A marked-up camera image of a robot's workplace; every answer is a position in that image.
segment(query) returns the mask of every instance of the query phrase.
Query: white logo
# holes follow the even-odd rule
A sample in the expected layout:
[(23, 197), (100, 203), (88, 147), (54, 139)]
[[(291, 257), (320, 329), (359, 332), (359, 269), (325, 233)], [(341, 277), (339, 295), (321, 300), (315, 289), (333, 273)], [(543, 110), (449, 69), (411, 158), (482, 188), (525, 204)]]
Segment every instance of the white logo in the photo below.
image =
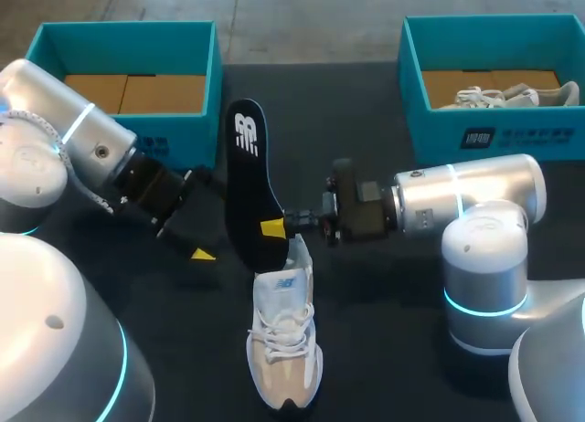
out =
[(258, 157), (258, 146), (256, 146), (256, 122), (243, 114), (236, 114), (236, 131), (239, 136), (236, 145), (248, 153)]

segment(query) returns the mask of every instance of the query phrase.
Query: screw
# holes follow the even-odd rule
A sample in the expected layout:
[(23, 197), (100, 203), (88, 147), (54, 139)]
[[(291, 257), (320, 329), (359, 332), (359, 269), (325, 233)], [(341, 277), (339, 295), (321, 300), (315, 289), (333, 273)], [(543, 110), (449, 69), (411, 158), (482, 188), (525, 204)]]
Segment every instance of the screw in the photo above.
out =
[(110, 150), (107, 146), (100, 145), (95, 149), (95, 155), (100, 159), (105, 159), (110, 155)]

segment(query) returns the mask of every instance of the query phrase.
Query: open box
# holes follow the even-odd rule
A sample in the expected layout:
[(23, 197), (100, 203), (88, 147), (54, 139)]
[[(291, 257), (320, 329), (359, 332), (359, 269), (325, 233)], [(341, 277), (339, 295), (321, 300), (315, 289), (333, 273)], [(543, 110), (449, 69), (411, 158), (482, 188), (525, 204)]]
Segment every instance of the open box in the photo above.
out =
[(585, 104), (583, 61), (585, 29), (573, 15), (407, 17), (399, 85), (417, 162), (510, 153), (585, 159), (585, 107), (437, 109), (470, 86), (503, 90), (523, 82), (546, 89), (570, 80)]
[(214, 166), (223, 72), (213, 22), (46, 23), (26, 58), (166, 166)]

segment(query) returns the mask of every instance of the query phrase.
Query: black insole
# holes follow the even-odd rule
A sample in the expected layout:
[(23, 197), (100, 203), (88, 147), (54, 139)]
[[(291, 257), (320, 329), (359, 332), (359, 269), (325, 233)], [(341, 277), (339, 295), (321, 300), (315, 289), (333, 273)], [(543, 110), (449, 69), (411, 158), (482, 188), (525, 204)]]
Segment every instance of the black insole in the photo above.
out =
[(249, 269), (257, 273), (280, 270), (286, 263), (289, 241), (286, 237), (265, 236), (261, 228), (263, 221), (283, 217), (268, 173), (264, 112), (253, 100), (237, 100), (229, 105), (225, 123), (229, 240)]

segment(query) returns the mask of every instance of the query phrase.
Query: blue led ring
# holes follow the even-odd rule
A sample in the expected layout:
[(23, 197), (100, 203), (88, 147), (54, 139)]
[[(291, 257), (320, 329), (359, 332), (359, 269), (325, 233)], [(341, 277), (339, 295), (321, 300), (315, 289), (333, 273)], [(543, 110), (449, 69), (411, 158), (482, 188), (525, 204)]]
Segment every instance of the blue led ring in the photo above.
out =
[(522, 299), (520, 301), (520, 303), (518, 303), (516, 306), (514, 306), (508, 310), (496, 311), (496, 312), (481, 312), (481, 311), (468, 310), (467, 308), (464, 308), (463, 306), (455, 303), (451, 299), (451, 297), (449, 297), (449, 294), (447, 294), (447, 289), (444, 290), (444, 293), (445, 293), (445, 299), (447, 299), (447, 301), (449, 302), (449, 304), (451, 306), (453, 306), (453, 308), (455, 308), (458, 311), (464, 312), (466, 314), (474, 315), (475, 317), (501, 317), (503, 315), (511, 314), (512, 312), (519, 310), (522, 307), (522, 305), (524, 305), (524, 302), (527, 301), (527, 297), (528, 297), (528, 295), (524, 296), (524, 299)]

